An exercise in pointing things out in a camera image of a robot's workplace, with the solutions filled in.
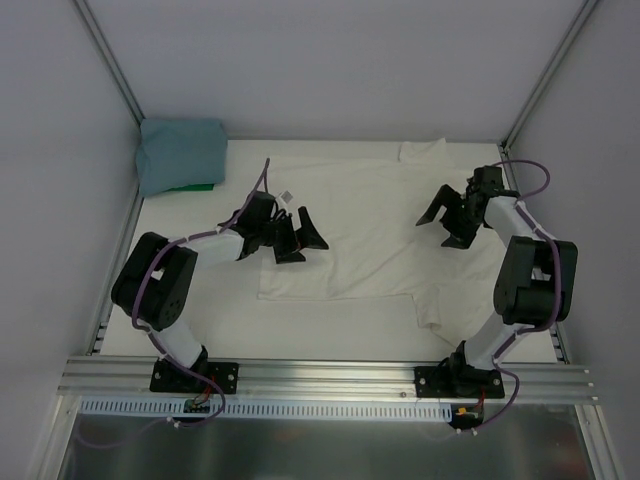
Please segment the white t-shirt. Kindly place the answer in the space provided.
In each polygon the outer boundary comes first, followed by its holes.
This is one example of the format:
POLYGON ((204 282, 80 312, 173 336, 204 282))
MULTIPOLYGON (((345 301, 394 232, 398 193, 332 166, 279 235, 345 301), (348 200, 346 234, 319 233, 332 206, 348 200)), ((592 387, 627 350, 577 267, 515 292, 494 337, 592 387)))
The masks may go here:
POLYGON ((417 324, 453 346, 473 336, 494 311, 492 295, 505 248, 481 230, 467 250, 442 247, 446 230, 420 226, 439 188, 460 191, 471 176, 445 140, 405 142, 395 159, 274 156, 271 191, 288 190, 306 206, 328 243, 303 263, 265 257, 258 296, 270 301, 328 301, 408 296, 417 324))

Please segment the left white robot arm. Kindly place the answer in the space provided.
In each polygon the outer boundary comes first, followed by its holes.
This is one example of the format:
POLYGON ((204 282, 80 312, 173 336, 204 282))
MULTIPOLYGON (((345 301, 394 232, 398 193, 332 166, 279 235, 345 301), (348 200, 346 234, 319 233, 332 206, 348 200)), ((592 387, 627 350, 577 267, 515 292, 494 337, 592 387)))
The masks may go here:
POLYGON ((305 249, 329 248, 306 207, 297 209, 294 223, 287 200, 287 193, 257 191, 213 230, 173 241, 147 232, 118 274, 113 304, 147 335, 184 390, 199 390, 208 378, 206 348, 181 318, 197 269, 244 260, 262 247, 272 249, 278 265, 304 262, 305 249))

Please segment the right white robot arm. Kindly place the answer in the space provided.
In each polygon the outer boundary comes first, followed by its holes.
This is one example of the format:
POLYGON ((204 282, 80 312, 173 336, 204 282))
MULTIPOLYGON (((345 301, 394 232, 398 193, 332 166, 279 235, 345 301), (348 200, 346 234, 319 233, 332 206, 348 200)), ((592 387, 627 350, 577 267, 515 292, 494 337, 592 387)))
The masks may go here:
POLYGON ((552 236, 529 212, 530 193, 509 190, 501 164, 478 167, 464 192, 439 188, 418 224, 439 221, 445 248, 467 250, 480 228, 497 233, 506 253, 493 290, 493 314, 439 369, 448 388, 466 397, 498 372, 526 336, 549 330, 570 311, 578 248, 552 236))

